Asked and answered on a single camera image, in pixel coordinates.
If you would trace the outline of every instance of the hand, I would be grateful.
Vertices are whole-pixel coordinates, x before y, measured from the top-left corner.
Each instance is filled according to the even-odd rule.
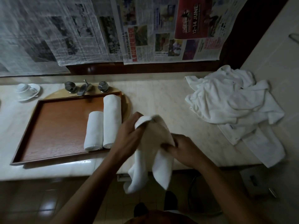
[[[161,147],[173,155],[180,163],[187,167],[196,168],[197,163],[201,159],[203,153],[193,143],[193,141],[182,134],[171,134],[176,146],[170,144],[161,144]]]
[[[136,151],[146,128],[146,124],[140,125],[137,129],[134,127],[136,121],[141,116],[143,115],[139,112],[135,112],[120,126],[114,145],[109,152],[112,155],[116,155],[123,162]]]

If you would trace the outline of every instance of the wooden tray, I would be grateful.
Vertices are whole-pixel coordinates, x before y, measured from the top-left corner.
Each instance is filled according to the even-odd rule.
[[[39,100],[10,165],[23,165],[45,160],[107,152],[87,152],[84,140],[88,115],[103,111],[103,98],[115,94],[122,98],[122,120],[127,116],[126,98],[121,91]]]

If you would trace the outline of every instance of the rolled towel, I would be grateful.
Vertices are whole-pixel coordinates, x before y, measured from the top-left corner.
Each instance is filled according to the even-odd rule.
[[[112,148],[121,126],[121,98],[110,94],[104,97],[104,148]]]
[[[84,141],[86,151],[95,151],[103,147],[103,118],[103,112],[89,113]]]

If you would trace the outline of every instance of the saucer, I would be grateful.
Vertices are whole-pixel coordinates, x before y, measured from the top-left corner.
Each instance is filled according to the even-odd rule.
[[[34,84],[34,83],[31,83],[31,84],[28,84],[30,87],[36,89],[36,92],[34,94],[32,94],[31,97],[25,97],[25,98],[20,98],[18,97],[18,101],[28,101],[29,99],[33,98],[34,96],[36,96],[39,91],[40,91],[40,86],[38,84]]]

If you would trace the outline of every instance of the marble countertop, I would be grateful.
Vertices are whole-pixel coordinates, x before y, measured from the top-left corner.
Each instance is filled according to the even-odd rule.
[[[108,83],[130,98],[133,112],[159,114],[171,132],[189,136],[216,165],[223,167],[261,163],[242,142],[237,146],[231,145],[217,125],[204,122],[189,110],[185,97],[193,90],[184,79]],[[64,85],[41,84],[41,87],[43,91],[39,98],[64,88]],[[49,161],[42,166],[9,165],[37,103],[37,99],[18,102],[13,94],[14,88],[15,85],[0,86],[0,181],[91,175],[107,154]],[[128,173],[133,163],[132,156],[118,173]],[[173,169],[188,168],[175,160]]]

